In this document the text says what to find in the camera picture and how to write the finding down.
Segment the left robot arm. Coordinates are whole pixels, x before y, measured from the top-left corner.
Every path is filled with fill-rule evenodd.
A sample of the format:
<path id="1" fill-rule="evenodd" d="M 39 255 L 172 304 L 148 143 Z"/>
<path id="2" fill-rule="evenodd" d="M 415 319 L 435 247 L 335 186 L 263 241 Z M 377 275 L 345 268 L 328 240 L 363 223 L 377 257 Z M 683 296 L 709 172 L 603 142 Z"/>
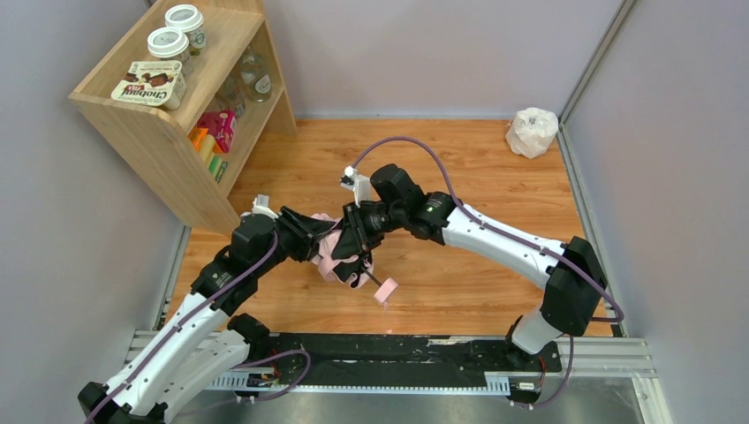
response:
<path id="1" fill-rule="evenodd" d="M 256 207 L 193 282 L 178 310 L 137 356 L 78 400 L 88 423 L 171 423 L 219 375 L 249 360 L 264 328 L 238 308 L 288 259 L 318 261 L 339 228 L 325 215 Z"/>

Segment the pink folding umbrella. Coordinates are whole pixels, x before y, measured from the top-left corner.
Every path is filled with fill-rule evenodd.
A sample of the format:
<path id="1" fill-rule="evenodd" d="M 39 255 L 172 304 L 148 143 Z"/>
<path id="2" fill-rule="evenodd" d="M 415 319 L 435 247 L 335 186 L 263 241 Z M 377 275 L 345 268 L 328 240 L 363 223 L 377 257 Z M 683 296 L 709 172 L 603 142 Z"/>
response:
<path id="1" fill-rule="evenodd" d="M 367 281 L 373 281 L 377 286 L 374 299 L 381 305 L 386 305 L 390 296 L 398 288 L 398 283 L 391 277 L 381 281 L 374 274 L 374 260 L 371 254 L 354 254 L 345 258 L 335 258 L 334 250 L 342 244 L 343 227 L 340 218 L 334 219 L 325 213 L 313 214 L 312 218 L 325 223 L 333 223 L 318 244 L 317 252 L 311 262 L 317 267 L 325 281 L 337 280 L 350 288 L 359 288 Z"/>

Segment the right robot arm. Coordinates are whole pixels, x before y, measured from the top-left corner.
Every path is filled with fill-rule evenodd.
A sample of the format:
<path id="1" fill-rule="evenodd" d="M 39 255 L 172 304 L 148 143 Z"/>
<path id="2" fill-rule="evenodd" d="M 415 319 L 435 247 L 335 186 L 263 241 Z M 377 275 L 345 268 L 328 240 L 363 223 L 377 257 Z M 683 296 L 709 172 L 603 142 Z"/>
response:
<path id="1" fill-rule="evenodd" d="M 425 193 L 393 163 L 370 178 L 347 167 L 340 184 L 353 192 L 354 201 L 344 206 L 334 258 L 363 257 L 386 234 L 405 230 L 416 239 L 495 261 L 543 291 L 540 305 L 511 327 L 513 350 L 532 355 L 562 334 L 586 334 L 608 285 L 589 241 L 537 237 L 484 216 L 447 193 Z"/>

